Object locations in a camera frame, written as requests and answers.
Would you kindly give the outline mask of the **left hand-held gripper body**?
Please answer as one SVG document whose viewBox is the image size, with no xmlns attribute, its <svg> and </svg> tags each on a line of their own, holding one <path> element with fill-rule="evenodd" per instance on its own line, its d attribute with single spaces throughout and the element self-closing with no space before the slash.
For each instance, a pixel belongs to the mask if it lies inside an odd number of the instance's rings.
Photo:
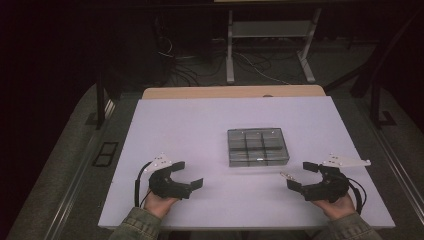
<svg viewBox="0 0 424 240">
<path fill-rule="evenodd" d="M 144 170 L 144 173 L 150 173 L 149 188 L 161 198 L 188 199 L 192 193 L 190 184 L 175 182 L 171 178 L 174 163 L 164 153 L 156 156 Z"/>
</svg>

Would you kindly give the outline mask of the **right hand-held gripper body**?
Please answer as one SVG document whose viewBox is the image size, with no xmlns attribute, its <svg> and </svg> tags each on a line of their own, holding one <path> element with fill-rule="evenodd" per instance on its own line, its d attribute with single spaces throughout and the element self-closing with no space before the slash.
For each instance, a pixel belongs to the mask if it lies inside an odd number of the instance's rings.
<svg viewBox="0 0 424 240">
<path fill-rule="evenodd" d="M 359 203 L 366 202 L 367 193 L 365 189 L 356 180 L 346 177 L 341 172 L 341 168 L 370 166 L 370 160 L 330 154 L 327 160 L 318 165 L 319 170 L 311 172 L 320 173 L 322 181 L 317 184 L 302 186 L 301 194 L 306 201 L 328 200 L 334 203 L 343 197 L 349 189 L 352 189 Z"/>
</svg>

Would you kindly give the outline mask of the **clear plastic compartment box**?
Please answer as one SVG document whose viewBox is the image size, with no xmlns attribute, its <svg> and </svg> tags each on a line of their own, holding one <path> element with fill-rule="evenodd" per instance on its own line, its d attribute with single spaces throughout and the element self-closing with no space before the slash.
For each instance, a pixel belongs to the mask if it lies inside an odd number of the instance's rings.
<svg viewBox="0 0 424 240">
<path fill-rule="evenodd" d="M 230 129 L 227 143 L 230 167 L 283 166 L 290 159 L 280 128 Z"/>
</svg>

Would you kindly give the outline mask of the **person's left hand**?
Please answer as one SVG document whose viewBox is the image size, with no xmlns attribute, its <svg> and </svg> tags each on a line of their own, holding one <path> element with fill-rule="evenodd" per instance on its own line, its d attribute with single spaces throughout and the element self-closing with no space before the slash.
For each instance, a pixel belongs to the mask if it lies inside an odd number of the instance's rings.
<svg viewBox="0 0 424 240">
<path fill-rule="evenodd" d="M 178 202 L 177 198 L 161 198 L 149 191 L 145 198 L 144 209 L 157 218 L 163 219 L 176 202 Z"/>
</svg>

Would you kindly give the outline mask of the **person's right hand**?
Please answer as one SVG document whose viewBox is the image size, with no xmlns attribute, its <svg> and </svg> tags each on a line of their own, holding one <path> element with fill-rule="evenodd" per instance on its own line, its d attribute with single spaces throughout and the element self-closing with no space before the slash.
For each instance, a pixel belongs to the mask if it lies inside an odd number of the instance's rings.
<svg viewBox="0 0 424 240">
<path fill-rule="evenodd" d="M 326 200 L 318 200 L 313 201 L 313 204 L 321 208 L 323 213 L 330 220 L 337 220 L 356 212 L 355 206 L 349 194 L 339 198 L 334 203 L 330 203 Z"/>
</svg>

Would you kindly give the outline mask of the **white table board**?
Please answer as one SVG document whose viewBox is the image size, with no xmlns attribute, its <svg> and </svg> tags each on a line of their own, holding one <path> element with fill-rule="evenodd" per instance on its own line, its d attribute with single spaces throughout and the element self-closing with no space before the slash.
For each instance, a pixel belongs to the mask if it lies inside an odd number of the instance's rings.
<svg viewBox="0 0 424 240">
<path fill-rule="evenodd" d="M 227 132 L 236 128 L 282 130 L 290 159 L 284 166 L 229 165 Z M 303 184 L 320 181 L 305 161 L 358 153 L 328 97 L 266 97 L 141 100 L 138 102 L 99 224 L 118 226 L 134 205 L 134 182 L 159 154 L 183 161 L 178 182 L 203 179 L 202 188 L 172 207 L 169 230 L 313 229 L 326 224 L 322 211 L 287 188 L 285 174 Z"/>
</svg>

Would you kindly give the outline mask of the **wooden table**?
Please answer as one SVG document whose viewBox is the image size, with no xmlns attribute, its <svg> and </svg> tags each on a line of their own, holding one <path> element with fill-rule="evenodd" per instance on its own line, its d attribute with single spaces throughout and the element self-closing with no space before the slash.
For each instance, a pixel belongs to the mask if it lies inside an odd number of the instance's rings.
<svg viewBox="0 0 424 240">
<path fill-rule="evenodd" d="M 213 86 L 148 88 L 142 99 L 315 97 L 326 93 L 318 85 Z"/>
</svg>

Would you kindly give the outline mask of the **black metal stand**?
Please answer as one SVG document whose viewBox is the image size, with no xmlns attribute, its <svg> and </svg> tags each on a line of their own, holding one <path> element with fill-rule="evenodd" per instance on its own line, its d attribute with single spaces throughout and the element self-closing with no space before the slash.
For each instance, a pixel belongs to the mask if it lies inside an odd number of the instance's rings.
<svg viewBox="0 0 424 240">
<path fill-rule="evenodd" d="M 110 100 L 106 90 L 106 72 L 104 70 L 98 70 L 95 80 L 96 111 L 89 114 L 85 124 L 95 126 L 99 130 L 106 121 L 106 109 Z"/>
<path fill-rule="evenodd" d="M 361 10 L 350 15 L 346 23 L 351 42 L 357 37 L 364 37 L 375 40 L 376 46 L 363 64 L 325 85 L 324 91 L 328 93 L 356 77 L 350 94 L 354 98 L 362 98 L 370 91 L 370 120 L 377 128 L 380 128 L 386 123 L 391 123 L 392 119 L 390 117 L 386 117 L 385 120 L 380 119 L 381 83 L 378 80 L 378 74 L 399 39 L 398 30 L 402 29 L 399 16 L 382 9 Z"/>
</svg>

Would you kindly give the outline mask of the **white metal stand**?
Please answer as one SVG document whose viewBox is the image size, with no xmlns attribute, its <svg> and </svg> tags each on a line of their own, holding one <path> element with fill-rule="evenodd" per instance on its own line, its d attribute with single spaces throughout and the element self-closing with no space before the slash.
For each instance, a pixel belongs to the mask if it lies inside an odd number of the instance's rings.
<svg viewBox="0 0 424 240">
<path fill-rule="evenodd" d="M 228 84 L 235 83 L 233 39 L 241 38 L 303 38 L 305 44 L 302 50 L 296 53 L 303 74 L 308 83 L 315 83 L 315 77 L 309 66 L 307 57 L 312 45 L 315 30 L 321 15 L 321 8 L 314 10 L 310 20 L 283 20 L 283 21 L 235 21 L 233 12 L 228 12 L 227 26 L 227 55 L 226 77 Z"/>
</svg>

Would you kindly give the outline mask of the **metal floor rail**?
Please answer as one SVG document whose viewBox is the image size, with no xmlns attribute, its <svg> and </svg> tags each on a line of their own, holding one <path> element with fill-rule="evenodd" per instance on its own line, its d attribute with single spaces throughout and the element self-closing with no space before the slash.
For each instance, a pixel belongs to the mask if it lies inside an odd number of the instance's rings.
<svg viewBox="0 0 424 240">
<path fill-rule="evenodd" d="M 361 115 L 365 118 L 365 122 L 371 129 L 371 132 L 374 134 L 380 148 L 383 150 L 386 161 L 403 192 L 405 193 L 408 201 L 410 202 L 414 212 L 424 225 L 424 196 L 420 193 L 415 183 L 408 175 L 407 171 L 401 163 L 399 156 L 395 153 L 394 149 L 384 135 L 381 126 L 370 118 L 369 109 L 366 106 L 366 103 L 361 99 L 355 99 L 355 104 L 357 105 Z"/>
<path fill-rule="evenodd" d="M 82 160 L 76 170 L 72 181 L 65 192 L 64 197 L 60 201 L 59 208 L 50 224 L 43 240 L 60 240 L 60 235 L 64 229 L 67 219 L 72 212 L 74 203 L 82 188 L 84 174 L 94 158 L 96 149 L 100 145 L 105 133 L 105 129 L 109 123 L 109 119 L 113 115 L 116 104 L 112 100 L 108 100 L 106 106 L 102 108 L 104 114 L 103 123 L 96 127 L 92 137 L 90 138 L 87 147 L 85 148 Z"/>
</svg>

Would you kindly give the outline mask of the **black floor socket frame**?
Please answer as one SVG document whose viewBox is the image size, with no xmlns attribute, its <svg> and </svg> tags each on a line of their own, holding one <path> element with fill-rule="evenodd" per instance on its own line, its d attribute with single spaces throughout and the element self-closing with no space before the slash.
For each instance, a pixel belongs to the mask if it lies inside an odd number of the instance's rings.
<svg viewBox="0 0 424 240">
<path fill-rule="evenodd" d="M 92 165 L 95 167 L 108 167 L 111 165 L 118 147 L 118 142 L 104 142 L 95 157 Z"/>
</svg>

